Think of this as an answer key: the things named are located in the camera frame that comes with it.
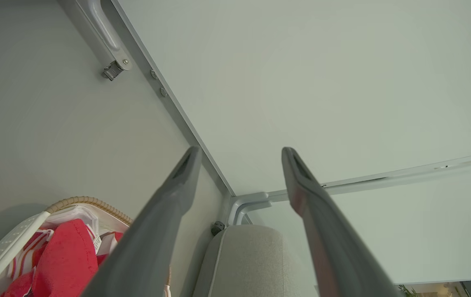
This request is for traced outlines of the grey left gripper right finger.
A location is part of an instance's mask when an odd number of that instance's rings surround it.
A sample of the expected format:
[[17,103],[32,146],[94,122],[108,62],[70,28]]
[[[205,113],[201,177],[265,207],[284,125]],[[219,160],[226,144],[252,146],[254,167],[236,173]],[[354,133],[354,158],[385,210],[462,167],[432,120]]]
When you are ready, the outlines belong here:
[[290,205],[303,220],[320,297],[401,297],[296,150],[283,147],[281,161]]

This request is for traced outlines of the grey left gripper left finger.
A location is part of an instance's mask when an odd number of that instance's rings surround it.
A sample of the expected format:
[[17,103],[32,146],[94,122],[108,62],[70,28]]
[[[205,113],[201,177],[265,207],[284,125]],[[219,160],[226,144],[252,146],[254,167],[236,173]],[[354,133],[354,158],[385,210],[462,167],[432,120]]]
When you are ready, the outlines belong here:
[[191,146],[156,190],[81,297],[163,297],[181,218],[190,210],[202,150]]

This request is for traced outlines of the red and white garment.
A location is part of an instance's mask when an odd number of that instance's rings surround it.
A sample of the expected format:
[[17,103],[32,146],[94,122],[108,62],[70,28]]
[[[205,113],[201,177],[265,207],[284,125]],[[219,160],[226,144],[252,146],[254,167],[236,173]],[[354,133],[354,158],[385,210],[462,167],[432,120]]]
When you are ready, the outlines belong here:
[[0,297],[80,297],[109,256],[96,255],[94,244],[80,219],[52,228],[38,264],[29,273],[11,280]]

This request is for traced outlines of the red white striped cloth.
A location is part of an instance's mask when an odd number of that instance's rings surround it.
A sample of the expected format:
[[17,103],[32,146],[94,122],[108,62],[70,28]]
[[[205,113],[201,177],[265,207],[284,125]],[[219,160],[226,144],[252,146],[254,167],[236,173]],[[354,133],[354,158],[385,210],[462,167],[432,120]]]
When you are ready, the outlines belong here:
[[53,234],[53,229],[38,229],[13,258],[7,276],[14,281],[34,269]]

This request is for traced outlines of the white basket liner cloth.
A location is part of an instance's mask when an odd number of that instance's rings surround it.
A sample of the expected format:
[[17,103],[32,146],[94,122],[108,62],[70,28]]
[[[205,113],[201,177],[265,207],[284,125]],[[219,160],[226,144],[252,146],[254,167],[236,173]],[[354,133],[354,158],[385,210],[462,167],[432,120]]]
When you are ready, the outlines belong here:
[[110,254],[129,227],[108,212],[87,204],[75,204],[54,212],[41,227],[52,229],[75,219],[80,219],[85,224],[97,256]]

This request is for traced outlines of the grey metal partition frame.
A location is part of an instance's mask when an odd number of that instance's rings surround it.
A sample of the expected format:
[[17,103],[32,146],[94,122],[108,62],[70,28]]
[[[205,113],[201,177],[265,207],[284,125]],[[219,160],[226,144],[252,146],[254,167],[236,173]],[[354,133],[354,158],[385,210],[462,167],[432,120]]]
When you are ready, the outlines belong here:
[[[75,25],[85,42],[91,47],[100,63],[111,61],[111,56],[108,55],[98,35],[94,32],[83,13],[77,7],[75,0],[56,1],[66,12],[66,15]],[[121,16],[122,8],[118,4],[118,0],[102,0],[102,7],[124,44],[124,49],[132,63],[132,70],[137,69],[143,73],[146,81],[164,105],[173,119],[173,122],[178,126],[188,143],[201,148],[203,166],[215,182],[217,188],[225,195],[220,211],[220,221],[228,225],[239,224],[245,211],[250,211],[253,208],[260,209],[269,207],[273,202],[288,200],[286,190],[269,193],[258,192],[242,196],[236,196],[234,194],[228,181],[221,173],[220,168],[207,150],[198,132],[191,124],[190,119],[169,88],[168,83],[163,78],[147,49],[136,36],[136,32],[128,28],[129,23],[127,19]],[[413,167],[366,177],[355,177],[343,181],[333,181],[322,185],[322,187],[330,196],[334,197],[339,194],[382,189],[405,184],[416,184],[469,172],[471,172],[471,156],[441,163],[428,164],[422,167]]]

